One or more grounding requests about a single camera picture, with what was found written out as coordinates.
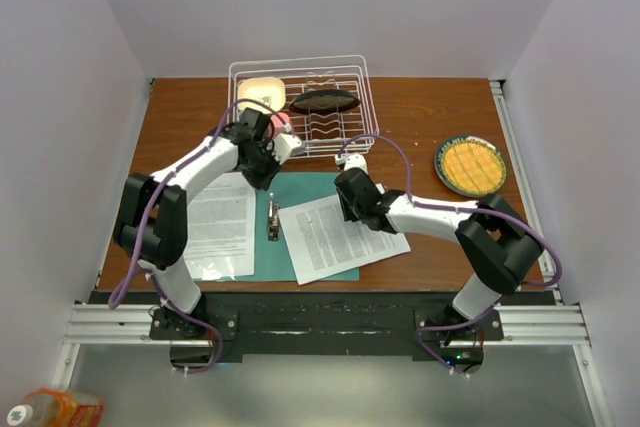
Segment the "remaining printed paper stack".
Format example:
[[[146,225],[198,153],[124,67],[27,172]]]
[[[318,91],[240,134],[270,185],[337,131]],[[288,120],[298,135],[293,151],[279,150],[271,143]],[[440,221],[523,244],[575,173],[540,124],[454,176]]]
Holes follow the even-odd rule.
[[[305,285],[398,255],[411,247],[402,234],[346,221],[336,194],[279,212],[295,278]]]

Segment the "printed paper sheet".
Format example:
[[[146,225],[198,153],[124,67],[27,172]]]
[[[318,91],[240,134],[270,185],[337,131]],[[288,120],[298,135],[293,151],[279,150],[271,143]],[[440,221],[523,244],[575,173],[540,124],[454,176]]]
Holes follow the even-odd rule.
[[[240,173],[227,173],[188,206],[184,258],[196,281],[226,281],[254,273],[256,193]]]

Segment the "metal folder clip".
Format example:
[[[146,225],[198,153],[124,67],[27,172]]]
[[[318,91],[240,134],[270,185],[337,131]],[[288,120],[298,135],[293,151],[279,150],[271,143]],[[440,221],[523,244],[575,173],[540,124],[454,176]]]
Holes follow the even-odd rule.
[[[270,192],[267,212],[267,238],[270,242],[277,242],[279,240],[279,236],[279,203],[276,201],[275,195]]]

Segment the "teal file folder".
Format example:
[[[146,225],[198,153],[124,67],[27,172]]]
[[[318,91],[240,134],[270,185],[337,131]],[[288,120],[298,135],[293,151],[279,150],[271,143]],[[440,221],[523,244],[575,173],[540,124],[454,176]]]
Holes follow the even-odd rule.
[[[267,212],[269,193],[275,195],[279,207],[285,208],[303,204],[335,193],[331,173],[294,172],[278,174],[266,191],[255,191],[255,249],[254,273],[240,277],[239,282],[280,282],[294,281],[295,273],[287,249],[284,235],[277,242],[267,238]]]

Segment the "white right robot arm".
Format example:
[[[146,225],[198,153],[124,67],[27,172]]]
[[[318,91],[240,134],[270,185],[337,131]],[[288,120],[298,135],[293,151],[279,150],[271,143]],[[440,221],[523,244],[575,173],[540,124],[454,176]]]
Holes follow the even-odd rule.
[[[431,201],[401,190],[382,191],[358,167],[344,170],[334,185],[345,221],[372,231],[439,238],[464,252],[472,275],[425,331],[469,339],[489,309],[523,284],[543,253],[537,233],[497,194],[478,202]]]

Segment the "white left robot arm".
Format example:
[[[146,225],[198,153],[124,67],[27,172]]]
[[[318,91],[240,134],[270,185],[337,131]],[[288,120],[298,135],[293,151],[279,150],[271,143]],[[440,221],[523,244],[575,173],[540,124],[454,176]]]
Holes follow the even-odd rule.
[[[282,115],[247,108],[235,122],[218,126],[170,166],[151,175],[130,175],[113,232],[114,242],[127,254],[130,265],[112,291],[109,307],[119,306],[134,277],[143,273],[160,296],[166,323],[185,339],[212,337],[206,301],[184,259],[188,205],[214,180],[234,170],[251,187],[267,189],[288,157],[276,142],[289,139],[290,132]]]

